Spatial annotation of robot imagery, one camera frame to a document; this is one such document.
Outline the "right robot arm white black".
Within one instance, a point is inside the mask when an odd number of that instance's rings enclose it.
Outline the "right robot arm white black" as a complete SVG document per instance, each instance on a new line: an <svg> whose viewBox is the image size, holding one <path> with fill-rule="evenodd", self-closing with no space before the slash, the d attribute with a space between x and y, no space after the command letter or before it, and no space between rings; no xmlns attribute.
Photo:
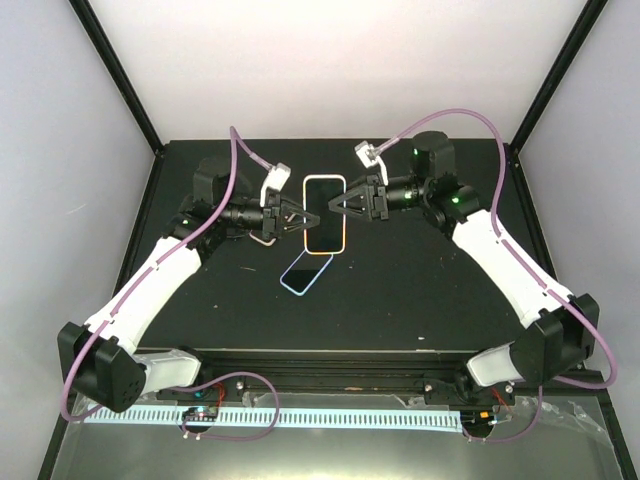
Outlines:
<svg viewBox="0 0 640 480"><path fill-rule="evenodd" d="M599 305L589 294L574 295L536 264L483 207L479 194L459 181L455 149L444 133L421 132L412 147L409 175L391 177L374 146L361 142L356 156L378 171L331 199L329 209L374 221L388 219L394 210L420 208L507 299L523 331L514 341L467 360L454 379L461 400L479 402L499 383L540 386L563 380L565 372L593 354Z"/></svg>

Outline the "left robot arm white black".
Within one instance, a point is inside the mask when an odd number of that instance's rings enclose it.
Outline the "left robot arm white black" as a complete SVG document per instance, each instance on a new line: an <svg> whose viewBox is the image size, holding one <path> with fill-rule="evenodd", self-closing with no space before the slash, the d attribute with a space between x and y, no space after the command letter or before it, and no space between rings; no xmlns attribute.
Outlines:
<svg viewBox="0 0 640 480"><path fill-rule="evenodd" d="M150 392L176 388L202 399L213 391L215 376L194 350L141 354L138 345L144 333L231 234L258 231L265 240L275 240L319 223L317 216L282 197L291 175L288 166L268 167L257 198L249 197L250 185L237 166L237 160L202 160L191 194L139 270L83 324L69 322L60 330L65 394L76 391L120 413Z"/></svg>

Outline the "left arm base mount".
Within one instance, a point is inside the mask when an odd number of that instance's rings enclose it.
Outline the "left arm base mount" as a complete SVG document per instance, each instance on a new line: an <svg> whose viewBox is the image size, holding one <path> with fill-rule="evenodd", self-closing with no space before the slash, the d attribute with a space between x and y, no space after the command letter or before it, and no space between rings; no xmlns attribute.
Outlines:
<svg viewBox="0 0 640 480"><path fill-rule="evenodd" d="M228 386L234 387L238 380L244 381L247 373L243 371L230 372L218 377L197 377L195 383L186 387L168 387L157 392L157 397L181 396L189 400L219 401L224 399Z"/></svg>

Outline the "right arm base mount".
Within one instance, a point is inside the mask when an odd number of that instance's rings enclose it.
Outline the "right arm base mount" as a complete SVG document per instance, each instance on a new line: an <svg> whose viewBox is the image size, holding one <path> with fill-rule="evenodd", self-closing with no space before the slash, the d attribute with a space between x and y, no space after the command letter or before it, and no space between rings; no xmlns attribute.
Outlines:
<svg viewBox="0 0 640 480"><path fill-rule="evenodd" d="M454 372L428 372L423 376L423 393L427 403L451 407L488 407L499 402L498 388L477 385L468 375Z"/></svg>

